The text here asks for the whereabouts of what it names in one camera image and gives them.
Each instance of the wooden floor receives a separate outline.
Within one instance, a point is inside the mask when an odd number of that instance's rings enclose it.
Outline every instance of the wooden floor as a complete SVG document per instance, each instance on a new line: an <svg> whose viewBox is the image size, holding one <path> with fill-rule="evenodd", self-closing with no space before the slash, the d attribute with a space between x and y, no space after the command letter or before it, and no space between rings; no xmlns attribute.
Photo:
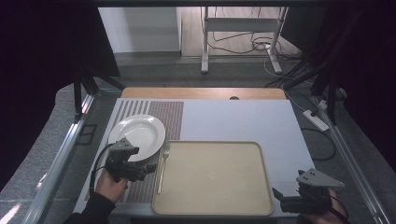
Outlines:
<svg viewBox="0 0 396 224"><path fill-rule="evenodd" d="M182 18L182 56L200 57L202 55L202 45L204 41L203 35L203 18L205 14L205 8L202 7L181 7L181 18ZM226 18L277 18L279 16L279 7L210 7L209 17L226 17ZM237 32L210 32L208 42L215 48L228 49L235 52L246 52L252 50L251 39L257 37L268 37L260 38L260 42L271 42L273 37L272 33L268 34L247 34L240 35L237 37L220 40L224 37L245 34L249 32L237 33ZM288 54L296 53L298 50L287 40L282 37L279 38L282 51ZM216 55L261 55L265 56L267 53L265 50L254 50L249 53L237 54L231 53L222 49L212 49L209 47L209 56Z"/></svg>

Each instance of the black sleeve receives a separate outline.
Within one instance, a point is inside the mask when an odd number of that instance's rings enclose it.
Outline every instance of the black sleeve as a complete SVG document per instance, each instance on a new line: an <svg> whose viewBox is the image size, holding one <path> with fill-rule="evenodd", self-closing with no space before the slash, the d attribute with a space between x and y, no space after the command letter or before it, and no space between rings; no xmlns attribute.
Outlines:
<svg viewBox="0 0 396 224"><path fill-rule="evenodd" d="M94 193L88 200L84 211L82 211L81 214L74 213L64 224L105 224L108 223L107 217L115 207L116 205L108 198L101 194Z"/></svg>

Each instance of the black cable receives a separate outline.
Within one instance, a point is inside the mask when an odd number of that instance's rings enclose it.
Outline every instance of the black cable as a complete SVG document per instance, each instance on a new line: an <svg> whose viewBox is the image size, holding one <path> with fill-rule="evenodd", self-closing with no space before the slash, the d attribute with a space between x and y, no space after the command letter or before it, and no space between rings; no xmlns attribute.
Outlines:
<svg viewBox="0 0 396 224"><path fill-rule="evenodd" d="M258 32L258 33L252 32L251 33L251 37L250 37L250 42L256 43L257 39L271 39L271 40L273 39L272 37L268 37L268 36L259 36L259 37L256 37L256 38L253 39L254 34L260 34L260 33L261 32Z"/></svg>
<svg viewBox="0 0 396 224"><path fill-rule="evenodd" d="M288 73L287 77L289 77L288 79L293 79L296 78L297 76L299 76L303 71L305 71L306 69L308 69L310 65L308 63L303 63L297 70L292 71L291 73ZM281 80L279 80L279 84L278 86L283 86L288 79L282 78Z"/></svg>
<svg viewBox="0 0 396 224"><path fill-rule="evenodd" d="M291 76L292 76L293 74L295 74L304 64L305 64L304 61L300 61L300 62L297 63L293 68L291 68L291 70L290 70L288 73L286 73L286 74L283 75L282 77L279 77L279 78L275 79L274 81L271 81L271 82L265 84L264 87L266 87L266 88L267 88L267 87L270 87L271 85L273 85L273 84L275 84L275 83L277 83L277 82L280 82L280 81L282 81L282 80L285 79L285 78L291 77Z"/></svg>
<svg viewBox="0 0 396 224"><path fill-rule="evenodd" d="M215 32L213 31L212 33L213 33L213 39L214 39L215 41L226 40L226 39L234 38L234 37L237 37L237 36L240 36L240 35L250 35L250 34L253 34L253 32L248 32L248 33L242 33L242 34L239 34L239 35L231 35L231 36L223 37L223 38L221 38L221 39L216 39L216 38L215 38Z"/></svg>
<svg viewBox="0 0 396 224"><path fill-rule="evenodd" d="M292 90L292 91L295 91L299 95L303 96L315 109L318 109L318 106L315 105L314 103L312 103L312 101L306 95L304 95L304 94L302 94L302 93L300 93L299 91L296 91L296 90Z"/></svg>
<svg viewBox="0 0 396 224"><path fill-rule="evenodd" d="M346 219L348 219L348 218L349 218L349 213L347 212L347 209L346 209L346 207L344 206L344 204L341 203L340 200L338 200L336 197L333 197L332 195L329 195L329 197L333 198L333 199L336 200L338 203L340 203L340 205L341 205L341 206L343 207L343 209L344 209L344 212L346 212Z"/></svg>
<svg viewBox="0 0 396 224"><path fill-rule="evenodd" d="M249 17L253 17L253 12L254 12L254 7L252 7L251 9L250 9L250 14L247 16L248 18Z"/></svg>
<svg viewBox="0 0 396 224"><path fill-rule="evenodd" d="M334 141L326 133L323 133L323 132L318 131L316 129L310 129L310 128L302 128L301 131L312 131L312 132L315 132L315 133L320 133L323 136L325 136L327 139L329 139L329 141L332 143L332 149L333 149L332 155L330 155L327 158L312 158L313 161L329 161L335 156L335 153L337 151L337 146L335 145Z"/></svg>
<svg viewBox="0 0 396 224"><path fill-rule="evenodd" d="M98 172L100 169L103 169L103 168L105 168L105 166L101 166L101 167L97 168L97 169L95 170L95 172Z"/></svg>
<svg viewBox="0 0 396 224"><path fill-rule="evenodd" d="M309 194L309 193L307 193L307 192L304 192L304 191L300 191L300 190L298 190L298 192L299 192L300 194L303 194L303 195L309 197L310 199L316 201L317 203L320 203L320 200L317 199L317 198L315 198L315 197L312 196L311 194ZM348 221L349 214L348 214L348 212L347 212L346 207L345 207L337 198L333 197L332 195L327 195L327 194L325 194L325 195L326 195L326 196L329 196L329 197L335 199L337 202L339 202L339 203L341 204L341 206L343 207L344 211L346 212L346 215L344 216L343 214L341 214L340 212L338 212L337 210L335 210L332 206L331 206L331 207L326 207L326 209L327 209L330 213L332 213L333 215L335 215L336 217L340 218L340 220L341 220L344 224L351 224L351 223Z"/></svg>
<svg viewBox="0 0 396 224"><path fill-rule="evenodd" d="M103 167L96 169L96 167L98 166L99 160L102 158L103 154L106 152L106 150L108 148L110 148L111 146L113 146L114 143L112 144L108 144L107 146L105 146L102 151L99 153L99 156L96 158L95 161L95 165L93 166L93 169L91 171L91 181L90 181L90 194L92 195L94 193L94 185L95 185L95 178L96 178L96 172L100 169L102 169Z"/></svg>
<svg viewBox="0 0 396 224"><path fill-rule="evenodd" d="M228 51L228 52L231 52L231 53L235 53L235 54L246 54L246 53L249 53L249 52L255 50L255 49L253 48L253 49L250 49L250 50L244 51L244 52L236 52L236 51L232 51L232 50L230 50L230 49L216 48L216 47L211 46L209 43L207 43L207 45L208 45L210 48L212 48L212 49L222 49L222 50L225 50L225 51Z"/></svg>
<svg viewBox="0 0 396 224"><path fill-rule="evenodd" d="M265 47L265 45L271 45L270 42L256 42L256 40L258 39L272 39L271 37L266 37L266 36L261 36L261 37L256 37L253 39L255 33L251 34L250 37L250 42L251 42L251 47L255 48L256 50L267 50L267 48Z"/></svg>
<svg viewBox="0 0 396 224"><path fill-rule="evenodd" d="M282 50L279 52L277 49L275 49L275 54L276 54L276 57L280 58L283 61L301 60L302 59L301 52L293 55L293 54L285 53Z"/></svg>

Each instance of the power strip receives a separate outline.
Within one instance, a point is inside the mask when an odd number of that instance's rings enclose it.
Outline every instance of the power strip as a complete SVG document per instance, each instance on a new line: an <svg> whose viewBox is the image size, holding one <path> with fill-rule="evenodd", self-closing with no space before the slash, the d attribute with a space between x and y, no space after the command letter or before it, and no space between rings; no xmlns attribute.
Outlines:
<svg viewBox="0 0 396 224"><path fill-rule="evenodd" d="M311 111L310 110L305 110L303 115L309 119L317 128L319 128L321 131L326 131L329 129L329 126L323 122L320 118L317 116L311 116Z"/></svg>

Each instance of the metal frame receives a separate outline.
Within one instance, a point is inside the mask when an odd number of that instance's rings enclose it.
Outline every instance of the metal frame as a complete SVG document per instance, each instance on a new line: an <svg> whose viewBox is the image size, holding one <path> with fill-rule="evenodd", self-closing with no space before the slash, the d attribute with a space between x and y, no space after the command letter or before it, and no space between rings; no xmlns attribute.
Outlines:
<svg viewBox="0 0 396 224"><path fill-rule="evenodd" d="M47 202L50 198L50 195L55 187L56 182L64 168L64 165L69 157L69 154L76 143L78 138L78 133L81 130L86 118L87 113L90 110L92 103L94 100L94 96L87 95L85 97L84 102L82 103L82 116L81 119L73 123L64 139L58 153L52 165L49 168L47 176L43 182L41 189L38 191L37 195L35 196L32 204L27 211L25 218L23 219L22 223L37 223L41 218L42 213L47 205Z"/></svg>
<svg viewBox="0 0 396 224"><path fill-rule="evenodd" d="M330 132L334 139L335 144L337 145L338 151L340 152L341 157L346 164L346 168L352 175L353 180L355 181L356 186L358 187L359 192L363 200L366 202L367 207L369 208L374 220L378 224L390 224L387 213L379 201L378 197L373 190L373 187L370 185L369 181L363 174L363 171L359 167L356 162L352 152L350 151L346 141L344 140L343 135L341 135L337 126L334 126L327 116L327 114L323 110L319 110L319 114L324 118L324 120L329 124Z"/></svg>
<svg viewBox="0 0 396 224"><path fill-rule="evenodd" d="M282 29L283 20L286 16L287 8L283 7L281 15L277 19L263 18L208 18L208 7L205 7L204 16L204 44L202 47L201 72L207 74L209 71L209 50L207 37L210 31L214 32L274 32L274 38L271 45L266 46L271 63L276 74L282 74L279 62L275 55L276 42Z"/></svg>

